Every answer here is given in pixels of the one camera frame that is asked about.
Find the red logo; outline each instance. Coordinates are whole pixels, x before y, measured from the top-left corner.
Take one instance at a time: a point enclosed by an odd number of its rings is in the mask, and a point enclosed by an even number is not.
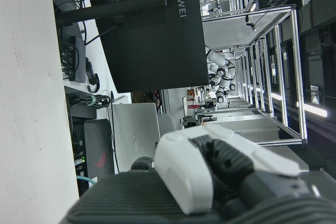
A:
[[[100,159],[97,163],[95,163],[95,166],[97,168],[103,168],[105,166],[105,161],[106,161],[106,153],[102,153],[100,156]]]

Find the blue cable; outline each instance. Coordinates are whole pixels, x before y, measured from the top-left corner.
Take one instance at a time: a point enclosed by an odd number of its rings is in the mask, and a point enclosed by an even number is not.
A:
[[[95,184],[96,182],[94,180],[92,180],[91,178],[88,177],[84,177],[84,176],[76,176],[77,179],[82,179],[82,180],[86,180],[88,182],[90,182],[91,184]]]

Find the robotic arm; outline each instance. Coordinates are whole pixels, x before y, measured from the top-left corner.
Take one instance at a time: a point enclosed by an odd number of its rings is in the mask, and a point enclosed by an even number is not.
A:
[[[216,124],[164,135],[154,161],[155,170],[185,214],[208,212],[214,200],[221,202],[223,209],[233,207],[232,203],[239,199],[240,210],[232,217],[258,210],[263,216],[271,211],[274,217],[281,204],[288,204],[287,214],[291,209],[297,211],[297,204],[307,199],[313,205],[324,200],[316,187],[299,178],[296,162]]]
[[[219,107],[227,106],[227,98],[225,90],[230,90],[230,84],[233,81],[236,68],[227,60],[223,55],[217,54],[215,51],[208,49],[207,58],[213,62],[209,64],[208,70],[210,72],[210,85],[214,89],[219,85],[216,90],[216,97]]]

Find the huawei logo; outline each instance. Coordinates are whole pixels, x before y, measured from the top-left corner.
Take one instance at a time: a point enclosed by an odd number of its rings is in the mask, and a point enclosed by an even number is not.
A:
[[[139,151],[139,148],[138,148],[138,143],[137,143],[136,139],[137,139],[137,136],[134,134],[134,146],[135,146],[135,151],[138,152],[138,151]]]

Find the laptop lid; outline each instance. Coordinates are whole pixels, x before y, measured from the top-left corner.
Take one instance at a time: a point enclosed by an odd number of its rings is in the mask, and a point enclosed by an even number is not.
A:
[[[130,170],[139,157],[154,158],[155,143],[160,140],[154,103],[114,104],[113,119],[120,172]]]

